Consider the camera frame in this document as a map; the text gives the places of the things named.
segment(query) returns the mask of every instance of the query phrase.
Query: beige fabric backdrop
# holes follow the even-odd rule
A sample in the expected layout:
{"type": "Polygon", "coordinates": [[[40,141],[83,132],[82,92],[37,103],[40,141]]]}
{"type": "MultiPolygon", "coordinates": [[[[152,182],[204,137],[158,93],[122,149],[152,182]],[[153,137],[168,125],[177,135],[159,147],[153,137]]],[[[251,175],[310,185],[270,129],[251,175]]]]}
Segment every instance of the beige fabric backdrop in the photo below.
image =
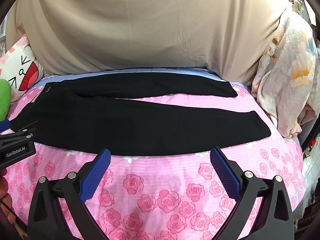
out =
{"type": "Polygon", "coordinates": [[[17,0],[7,47],[27,34],[50,74],[207,66],[250,84],[287,0],[17,0]]]}

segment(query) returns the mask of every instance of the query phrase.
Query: human hand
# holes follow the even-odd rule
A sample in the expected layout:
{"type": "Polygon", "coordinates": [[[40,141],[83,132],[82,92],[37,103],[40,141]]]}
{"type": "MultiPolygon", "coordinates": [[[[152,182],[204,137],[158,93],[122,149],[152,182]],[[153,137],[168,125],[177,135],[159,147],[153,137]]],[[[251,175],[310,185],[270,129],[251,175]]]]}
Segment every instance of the human hand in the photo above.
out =
{"type": "MultiPolygon", "coordinates": [[[[3,177],[7,174],[7,170],[0,171],[0,199],[10,208],[12,208],[12,198],[8,194],[8,182],[3,177]]],[[[7,208],[0,204],[0,208],[2,209],[4,215],[8,218],[9,222],[12,224],[15,221],[14,215],[7,210],[7,208]]]]}

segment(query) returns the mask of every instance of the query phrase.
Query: red mouth on pillow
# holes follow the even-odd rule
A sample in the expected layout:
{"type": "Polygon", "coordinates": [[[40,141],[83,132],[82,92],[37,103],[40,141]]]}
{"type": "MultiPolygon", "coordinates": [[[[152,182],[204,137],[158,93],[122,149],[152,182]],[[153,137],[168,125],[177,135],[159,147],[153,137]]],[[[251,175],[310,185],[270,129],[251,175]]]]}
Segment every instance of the red mouth on pillow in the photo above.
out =
{"type": "Polygon", "coordinates": [[[39,76],[38,67],[34,62],[32,62],[26,74],[24,75],[24,78],[22,79],[22,82],[18,90],[25,91],[28,88],[30,88],[37,81],[38,76],[39,76]]]}

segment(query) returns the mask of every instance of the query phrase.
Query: pants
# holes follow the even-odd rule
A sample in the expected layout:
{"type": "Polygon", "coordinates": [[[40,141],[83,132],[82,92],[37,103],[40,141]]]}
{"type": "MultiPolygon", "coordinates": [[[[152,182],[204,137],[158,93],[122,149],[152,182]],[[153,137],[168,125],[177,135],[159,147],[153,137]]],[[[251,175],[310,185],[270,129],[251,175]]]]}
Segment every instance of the pants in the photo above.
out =
{"type": "Polygon", "coordinates": [[[178,155],[256,141],[271,135],[255,111],[164,105],[125,98],[175,93],[235,97],[229,82],[173,73],[120,73],[47,83],[11,121],[11,129],[38,121],[35,141],[112,155],[178,155]],[[233,127],[241,127],[236,135],[233,127]]]}

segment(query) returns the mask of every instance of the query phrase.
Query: bedsheet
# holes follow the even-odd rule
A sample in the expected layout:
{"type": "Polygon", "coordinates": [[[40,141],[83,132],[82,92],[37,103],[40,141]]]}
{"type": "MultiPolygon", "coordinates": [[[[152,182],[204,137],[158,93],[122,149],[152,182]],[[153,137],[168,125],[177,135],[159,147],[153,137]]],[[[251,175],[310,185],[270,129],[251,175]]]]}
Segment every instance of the bedsheet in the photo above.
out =
{"type": "MultiPolygon", "coordinates": [[[[129,71],[168,71],[197,74],[220,80],[204,69],[139,69],[129,71]]],[[[92,74],[50,76],[34,85],[9,110],[13,119],[44,87],[46,82],[62,81],[92,74]]],[[[190,107],[256,111],[270,127],[271,137],[222,149],[243,170],[261,178],[281,175],[292,209],[305,193],[302,152],[297,138],[283,139],[263,110],[242,84],[232,84],[236,98],[185,94],[138,100],[190,107]]],[[[241,127],[234,127],[234,136],[241,127]]],[[[27,223],[32,194],[41,176],[65,177],[78,171],[94,154],[70,151],[35,143],[37,153],[8,168],[6,179],[16,214],[27,223]]],[[[112,156],[111,164],[93,198],[86,205],[110,240],[211,240],[235,205],[213,169],[210,152],[166,157],[112,156]]],[[[74,236],[81,239],[64,200],[63,214],[74,236]]],[[[247,235],[259,210],[258,198],[240,237],[247,235]]]]}

